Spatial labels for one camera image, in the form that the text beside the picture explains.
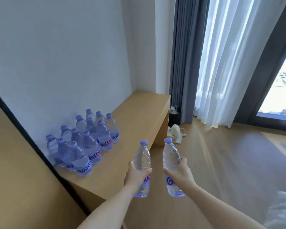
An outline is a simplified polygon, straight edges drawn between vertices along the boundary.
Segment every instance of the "plastic bottle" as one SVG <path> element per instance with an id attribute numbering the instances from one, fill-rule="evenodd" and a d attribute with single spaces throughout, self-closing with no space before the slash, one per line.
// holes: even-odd
<path id="1" fill-rule="evenodd" d="M 86 121 L 89 117 L 91 117 L 92 121 L 95 122 L 95 115 L 90 108 L 86 110 Z"/>
<path id="2" fill-rule="evenodd" d="M 85 177 L 92 171 L 92 164 L 84 150 L 77 146 L 76 141 L 70 143 L 71 162 L 79 176 Z"/>
<path id="3" fill-rule="evenodd" d="M 140 141 L 140 146 L 136 151 L 136 154 L 133 159 L 133 165 L 138 171 L 145 171 L 150 168 L 150 153 L 147 148 L 148 141 Z M 149 179 L 150 176 L 147 176 L 143 181 L 143 184 L 140 186 L 135 197 L 144 198 L 149 193 Z"/>
<path id="4" fill-rule="evenodd" d="M 71 133 L 71 130 L 68 128 L 68 126 L 66 126 L 66 125 L 61 126 L 60 130 L 61 130 L 60 137 L 64 138 L 67 143 L 70 143 L 71 142 L 72 133 Z"/>
<path id="5" fill-rule="evenodd" d="M 76 141 L 77 146 L 84 148 L 84 145 L 83 145 L 84 137 L 83 135 L 80 134 L 78 129 L 77 128 L 71 129 L 71 133 L 72 133 L 71 141 Z"/>
<path id="6" fill-rule="evenodd" d="M 86 130 L 86 121 L 83 119 L 82 115 L 76 116 L 76 128 L 81 134 Z"/>
<path id="7" fill-rule="evenodd" d="M 109 129 L 112 142 L 118 142 L 118 140 L 120 140 L 119 128 L 116 124 L 116 120 L 112 117 L 111 113 L 106 114 L 105 125 Z"/>
<path id="8" fill-rule="evenodd" d="M 57 144 L 58 144 L 58 154 L 61 160 L 64 162 L 66 168 L 69 171 L 75 171 L 74 165 L 71 162 L 71 151 L 68 143 L 63 137 L 61 137 L 57 140 Z"/>
<path id="9" fill-rule="evenodd" d="M 95 123 L 98 124 L 101 121 L 105 121 L 105 117 L 102 115 L 100 111 L 96 112 Z"/>
<path id="10" fill-rule="evenodd" d="M 90 136 L 89 131 L 84 131 L 84 148 L 92 165 L 98 164 L 102 160 L 100 144 Z"/>
<path id="11" fill-rule="evenodd" d="M 53 134 L 49 134 L 46 136 L 47 139 L 47 149 L 49 151 L 49 158 L 54 160 L 54 165 L 59 165 L 60 167 L 65 167 L 65 164 L 62 162 L 62 160 L 59 157 L 58 154 L 58 144 L 57 139 Z"/>
<path id="12" fill-rule="evenodd" d="M 177 171 L 179 163 L 180 163 L 180 156 L 178 150 L 173 144 L 171 138 L 164 139 L 164 150 L 163 150 L 163 166 L 171 171 Z M 182 197 L 185 196 L 182 190 L 179 189 L 178 186 L 173 182 L 173 180 L 165 175 L 166 178 L 166 185 L 167 190 L 170 196 L 173 197 Z"/>
<path id="13" fill-rule="evenodd" d="M 87 118 L 86 130 L 89 131 L 90 136 L 92 136 L 96 141 L 98 140 L 98 127 L 96 126 L 91 117 Z"/>
<path id="14" fill-rule="evenodd" d="M 111 136 L 108 128 L 104 125 L 104 121 L 98 122 L 98 140 L 102 150 L 109 151 L 113 147 Z"/>

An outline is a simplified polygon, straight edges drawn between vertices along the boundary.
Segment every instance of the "held water bottle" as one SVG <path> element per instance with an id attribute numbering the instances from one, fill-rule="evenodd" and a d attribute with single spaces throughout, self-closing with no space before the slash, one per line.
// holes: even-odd
<path id="1" fill-rule="evenodd" d="M 91 119 L 95 122 L 95 115 L 93 114 L 91 109 L 86 110 L 86 121 L 89 117 L 91 117 Z"/>
<path id="2" fill-rule="evenodd" d="M 109 129 L 112 142 L 115 143 L 120 140 L 119 129 L 116 120 L 112 117 L 111 113 L 106 114 L 105 125 Z"/>
<path id="3" fill-rule="evenodd" d="M 47 139 L 47 149 L 49 151 L 49 157 L 54 160 L 54 165 L 59 165 L 60 167 L 65 167 L 65 164 L 62 162 L 62 160 L 59 157 L 58 154 L 58 144 L 57 139 L 53 134 L 49 134 L 46 136 Z"/>
<path id="4" fill-rule="evenodd" d="M 102 160 L 100 145 L 90 136 L 89 131 L 84 131 L 84 148 L 85 154 L 88 155 L 92 165 L 98 164 Z"/>
<path id="5" fill-rule="evenodd" d="M 163 150 L 163 167 L 171 171 L 177 171 L 180 163 L 180 156 L 178 150 L 173 145 L 173 141 L 171 138 L 164 139 L 164 143 L 165 146 Z M 170 177 L 165 175 L 165 178 L 166 178 L 167 190 L 170 196 L 173 197 L 185 196 L 183 191 L 180 190 L 178 186 L 176 186 L 176 184 Z"/>
<path id="6" fill-rule="evenodd" d="M 96 114 L 96 118 L 95 118 L 96 124 L 105 120 L 105 117 L 102 115 L 100 111 L 96 112 L 95 114 Z"/>
<path id="7" fill-rule="evenodd" d="M 61 160 L 64 162 L 66 168 L 69 171 L 75 171 L 74 166 L 71 162 L 71 151 L 66 140 L 61 137 L 57 140 L 57 144 L 58 144 L 58 154 Z"/>
<path id="8" fill-rule="evenodd" d="M 84 150 L 77 146 L 76 141 L 70 143 L 71 162 L 79 176 L 85 177 L 92 171 L 92 164 Z"/>
<path id="9" fill-rule="evenodd" d="M 150 168 L 150 153 L 147 148 L 148 141 L 142 140 L 140 146 L 136 151 L 136 154 L 133 159 L 133 165 L 138 171 L 145 171 Z M 139 191 L 135 197 L 144 198 L 148 195 L 149 192 L 149 179 L 150 175 L 147 176 L 143 184 L 140 186 Z"/>
<path id="10" fill-rule="evenodd" d="M 71 141 L 76 141 L 77 146 L 83 148 L 83 142 L 84 142 L 84 138 L 83 136 L 80 134 L 80 132 L 78 131 L 77 128 L 73 128 L 71 129 L 71 133 L 72 133 L 72 137 L 71 137 Z"/>
<path id="11" fill-rule="evenodd" d="M 90 136 L 92 136 L 96 141 L 98 139 L 98 127 L 96 126 L 96 124 L 94 123 L 94 121 L 92 120 L 91 117 L 87 118 L 87 125 L 86 125 L 86 130 L 89 131 Z"/>
<path id="12" fill-rule="evenodd" d="M 108 128 L 104 125 L 104 121 L 98 122 L 98 140 L 102 150 L 109 151 L 112 149 L 111 135 Z"/>
<path id="13" fill-rule="evenodd" d="M 67 143 L 71 142 L 72 133 L 71 130 L 68 128 L 68 126 L 63 125 L 62 127 L 60 127 L 60 130 L 61 130 L 60 137 L 64 138 Z"/>
<path id="14" fill-rule="evenodd" d="M 86 131 L 86 121 L 81 115 L 76 116 L 76 128 L 81 134 Z"/>

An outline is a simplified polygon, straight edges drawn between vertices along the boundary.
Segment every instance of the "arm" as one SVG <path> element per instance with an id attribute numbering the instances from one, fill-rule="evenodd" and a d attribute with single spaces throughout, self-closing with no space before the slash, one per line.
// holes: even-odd
<path id="1" fill-rule="evenodd" d="M 266 229 L 244 213 L 199 187 L 187 166 L 186 158 L 182 158 L 176 172 L 166 168 L 163 168 L 163 171 L 194 201 L 213 228 Z"/>
<path id="2" fill-rule="evenodd" d="M 152 168 L 139 172 L 133 163 L 129 162 L 124 188 L 96 208 L 77 229 L 120 229 L 130 201 L 151 172 Z"/>

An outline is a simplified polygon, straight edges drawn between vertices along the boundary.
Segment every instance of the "clear plastic bottle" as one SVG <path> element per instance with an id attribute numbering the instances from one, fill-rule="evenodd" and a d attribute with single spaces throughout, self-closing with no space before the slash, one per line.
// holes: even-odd
<path id="1" fill-rule="evenodd" d="M 86 131 L 86 121 L 83 119 L 82 115 L 76 116 L 76 128 L 81 134 Z"/>
<path id="2" fill-rule="evenodd" d="M 102 160 L 100 144 L 90 136 L 89 131 L 84 131 L 84 148 L 92 165 L 98 164 Z"/>
<path id="3" fill-rule="evenodd" d="M 165 146 L 163 150 L 163 167 L 171 171 L 177 171 L 178 166 L 180 164 L 180 156 L 178 150 L 174 146 L 171 138 L 164 139 L 164 143 Z M 173 197 L 185 196 L 183 191 L 180 190 L 178 186 L 176 186 L 176 184 L 170 177 L 165 175 L 165 178 L 166 178 L 167 190 L 170 196 Z"/>
<path id="4" fill-rule="evenodd" d="M 57 144 L 58 144 L 58 154 L 61 160 L 64 162 L 66 168 L 69 171 L 75 171 L 74 165 L 71 162 L 71 151 L 68 143 L 63 137 L 61 137 L 57 140 Z"/>
<path id="5" fill-rule="evenodd" d="M 109 151 L 112 149 L 111 135 L 108 128 L 104 125 L 104 121 L 98 122 L 98 140 L 102 150 Z"/>
<path id="6" fill-rule="evenodd" d="M 98 127 L 96 126 L 91 117 L 87 118 L 86 130 L 89 131 L 90 136 L 92 136 L 96 141 L 98 140 Z"/>
<path id="7" fill-rule="evenodd" d="M 105 121 L 105 117 L 102 115 L 100 111 L 96 112 L 95 123 L 98 124 L 101 121 Z"/>
<path id="8" fill-rule="evenodd" d="M 79 176 L 85 177 L 92 171 L 92 164 L 84 150 L 77 146 L 76 141 L 70 143 L 71 162 Z"/>
<path id="9" fill-rule="evenodd" d="M 89 117 L 91 117 L 92 121 L 95 122 L 95 115 L 90 108 L 86 110 L 86 121 Z"/>
<path id="10" fill-rule="evenodd" d="M 84 148 L 84 137 L 80 134 L 77 128 L 71 129 L 72 137 L 71 141 L 76 141 L 77 146 Z"/>
<path id="11" fill-rule="evenodd" d="M 150 153 L 147 148 L 148 141 L 140 141 L 140 146 L 136 151 L 136 154 L 133 159 L 133 165 L 138 171 L 145 171 L 150 168 Z M 140 186 L 135 197 L 144 198 L 149 193 L 149 179 L 150 176 L 147 176 L 143 181 L 143 184 Z"/>
<path id="12" fill-rule="evenodd" d="M 49 151 L 49 158 L 55 162 L 54 165 L 65 167 L 65 164 L 62 162 L 58 154 L 58 144 L 55 136 L 53 134 L 49 134 L 46 136 L 46 139 L 47 139 L 47 149 Z"/>
<path id="13" fill-rule="evenodd" d="M 70 143 L 71 142 L 72 133 L 71 133 L 71 130 L 68 128 L 68 126 L 66 126 L 66 125 L 61 126 L 60 130 L 61 130 L 60 137 L 64 138 L 67 143 Z"/>
<path id="14" fill-rule="evenodd" d="M 109 129 L 112 142 L 118 142 L 118 140 L 120 140 L 119 128 L 116 124 L 116 120 L 112 117 L 111 113 L 106 114 L 105 125 Z"/>

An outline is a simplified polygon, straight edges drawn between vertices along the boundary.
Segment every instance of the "curtain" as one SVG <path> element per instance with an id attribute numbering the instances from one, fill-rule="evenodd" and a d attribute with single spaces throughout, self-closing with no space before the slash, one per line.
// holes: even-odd
<path id="1" fill-rule="evenodd" d="M 286 0 L 210 0 L 193 100 L 194 116 L 208 127 L 231 127 L 285 5 Z"/>
<path id="2" fill-rule="evenodd" d="M 171 105 L 192 123 L 209 0 L 176 0 L 170 76 Z"/>

